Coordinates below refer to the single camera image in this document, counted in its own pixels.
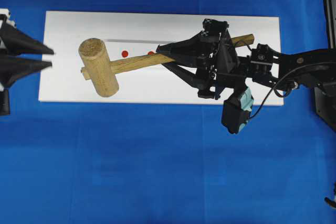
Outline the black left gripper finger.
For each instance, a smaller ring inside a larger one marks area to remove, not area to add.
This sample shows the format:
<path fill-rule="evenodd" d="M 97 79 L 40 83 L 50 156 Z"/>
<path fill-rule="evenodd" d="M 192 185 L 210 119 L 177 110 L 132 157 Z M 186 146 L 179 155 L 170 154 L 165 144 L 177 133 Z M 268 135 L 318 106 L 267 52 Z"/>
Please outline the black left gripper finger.
<path fill-rule="evenodd" d="M 1 24 L 1 50 L 7 54 L 54 54 L 51 48 L 6 21 Z"/>
<path fill-rule="evenodd" d="M 51 66 L 50 61 L 1 56 L 1 85 L 10 88 L 17 80 Z"/>

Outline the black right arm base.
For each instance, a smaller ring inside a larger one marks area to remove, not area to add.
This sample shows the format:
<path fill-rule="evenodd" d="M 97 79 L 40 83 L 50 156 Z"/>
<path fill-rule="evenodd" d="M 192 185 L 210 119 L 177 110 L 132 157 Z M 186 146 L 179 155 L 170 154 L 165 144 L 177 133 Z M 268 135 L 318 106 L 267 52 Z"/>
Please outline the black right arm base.
<path fill-rule="evenodd" d="M 335 62 L 335 0 L 323 0 L 326 18 L 328 53 Z M 330 68 L 328 81 L 314 89 L 316 114 L 335 130 L 335 66 Z"/>

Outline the left-arm black white gripper body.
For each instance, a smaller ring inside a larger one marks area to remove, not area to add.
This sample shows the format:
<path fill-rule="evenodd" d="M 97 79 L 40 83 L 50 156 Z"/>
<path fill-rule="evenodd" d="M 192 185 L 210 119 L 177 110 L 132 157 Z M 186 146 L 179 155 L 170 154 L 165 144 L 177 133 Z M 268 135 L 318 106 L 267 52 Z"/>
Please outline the left-arm black white gripper body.
<path fill-rule="evenodd" d="M 16 23 L 10 19 L 10 11 L 9 9 L 1 8 L 1 26 L 3 23 L 8 23 L 9 25 L 13 26 L 14 28 L 16 27 Z M 5 44 L 1 40 L 1 53 L 4 52 L 6 49 Z"/>

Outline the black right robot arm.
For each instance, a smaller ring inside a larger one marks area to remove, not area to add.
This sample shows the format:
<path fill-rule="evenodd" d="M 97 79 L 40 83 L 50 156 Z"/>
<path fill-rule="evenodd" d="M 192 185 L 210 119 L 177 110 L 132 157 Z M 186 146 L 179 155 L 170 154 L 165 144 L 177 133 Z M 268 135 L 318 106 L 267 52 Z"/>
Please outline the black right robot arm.
<path fill-rule="evenodd" d="M 203 30 L 184 41 L 158 46 L 156 52 L 173 59 L 165 68 L 198 89 L 204 99 L 219 99 L 226 88 L 246 89 L 245 80 L 289 93 L 304 85 L 335 96 L 335 49 L 283 54 L 258 44 L 250 56 L 240 57 L 227 22 L 203 21 Z"/>

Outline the right-arm black gripper body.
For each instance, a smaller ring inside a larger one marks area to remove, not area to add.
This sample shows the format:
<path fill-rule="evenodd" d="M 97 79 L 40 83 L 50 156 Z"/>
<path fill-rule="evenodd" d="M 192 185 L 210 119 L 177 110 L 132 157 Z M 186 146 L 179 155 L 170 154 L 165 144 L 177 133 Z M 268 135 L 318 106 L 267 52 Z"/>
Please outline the right-arm black gripper body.
<path fill-rule="evenodd" d="M 240 72 L 241 62 L 236 48 L 247 45 L 247 37 L 231 38 L 228 32 L 229 24 L 214 19 L 203 21 L 204 30 L 201 32 L 201 40 L 210 37 L 218 38 L 218 42 L 211 45 L 211 60 L 207 67 L 209 81 L 205 89 L 198 91 L 198 96 L 204 99 L 219 99 L 225 88 L 234 89 L 233 97 L 241 96 L 247 89 L 246 77 Z"/>

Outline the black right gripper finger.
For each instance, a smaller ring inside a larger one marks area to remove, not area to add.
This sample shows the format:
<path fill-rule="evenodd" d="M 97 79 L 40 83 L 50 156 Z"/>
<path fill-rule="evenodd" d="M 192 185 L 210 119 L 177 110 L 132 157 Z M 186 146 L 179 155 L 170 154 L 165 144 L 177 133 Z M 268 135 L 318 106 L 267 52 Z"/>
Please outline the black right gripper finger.
<path fill-rule="evenodd" d="M 190 39 L 159 45 L 156 53 L 165 55 L 174 61 L 204 61 L 199 32 Z"/>
<path fill-rule="evenodd" d="M 199 97 L 210 97 L 209 73 L 203 69 L 196 69 L 196 73 L 192 73 L 178 64 L 170 62 L 164 64 L 165 68 L 173 72 L 189 86 L 198 89 Z"/>

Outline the black left arm base block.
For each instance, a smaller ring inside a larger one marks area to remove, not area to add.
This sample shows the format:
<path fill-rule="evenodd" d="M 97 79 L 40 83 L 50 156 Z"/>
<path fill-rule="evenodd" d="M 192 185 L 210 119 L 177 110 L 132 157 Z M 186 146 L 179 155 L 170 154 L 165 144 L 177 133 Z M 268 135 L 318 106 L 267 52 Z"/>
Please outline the black left arm base block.
<path fill-rule="evenodd" d="M 10 105 L 9 105 L 9 91 L 4 89 L 1 91 L 0 96 L 0 116 L 10 114 Z"/>

